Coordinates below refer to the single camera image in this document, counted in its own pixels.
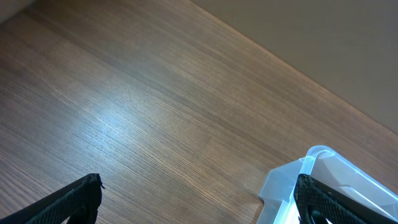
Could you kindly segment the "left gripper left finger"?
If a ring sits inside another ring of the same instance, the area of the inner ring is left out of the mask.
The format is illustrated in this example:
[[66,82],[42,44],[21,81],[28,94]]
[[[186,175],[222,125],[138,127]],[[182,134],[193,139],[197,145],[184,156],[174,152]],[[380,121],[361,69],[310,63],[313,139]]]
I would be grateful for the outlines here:
[[104,189],[99,174],[88,174],[1,219],[1,224],[95,224]]

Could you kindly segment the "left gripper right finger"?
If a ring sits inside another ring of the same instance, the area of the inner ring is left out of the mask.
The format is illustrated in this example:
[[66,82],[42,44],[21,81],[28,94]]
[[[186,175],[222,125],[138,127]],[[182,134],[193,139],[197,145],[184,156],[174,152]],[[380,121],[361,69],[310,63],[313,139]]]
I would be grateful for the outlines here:
[[300,224],[397,224],[307,174],[299,174],[294,200]]

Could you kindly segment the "clear plastic storage container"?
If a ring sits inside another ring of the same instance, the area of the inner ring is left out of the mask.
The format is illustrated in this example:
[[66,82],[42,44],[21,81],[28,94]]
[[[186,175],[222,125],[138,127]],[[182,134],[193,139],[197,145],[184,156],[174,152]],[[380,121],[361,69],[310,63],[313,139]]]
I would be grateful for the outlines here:
[[360,204],[397,220],[397,195],[327,146],[313,146],[301,159],[272,169],[259,197],[261,224],[298,223],[294,187],[299,174],[308,174]]

